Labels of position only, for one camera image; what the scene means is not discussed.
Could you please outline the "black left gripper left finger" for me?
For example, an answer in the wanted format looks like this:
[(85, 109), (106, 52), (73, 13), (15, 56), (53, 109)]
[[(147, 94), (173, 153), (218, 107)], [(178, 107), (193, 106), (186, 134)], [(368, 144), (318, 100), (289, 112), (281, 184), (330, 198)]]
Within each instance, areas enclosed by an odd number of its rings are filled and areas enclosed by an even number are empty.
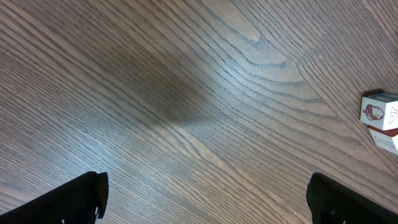
[(94, 223), (108, 203), (108, 174), (89, 171), (1, 215), (1, 223)]

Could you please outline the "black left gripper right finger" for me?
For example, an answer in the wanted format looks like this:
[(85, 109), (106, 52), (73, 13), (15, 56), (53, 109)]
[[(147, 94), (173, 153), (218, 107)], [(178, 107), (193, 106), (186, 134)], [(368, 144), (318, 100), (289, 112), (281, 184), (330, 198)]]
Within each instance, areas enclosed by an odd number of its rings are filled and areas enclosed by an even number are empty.
[(307, 205), (313, 223), (391, 223), (397, 214), (321, 173), (307, 185)]

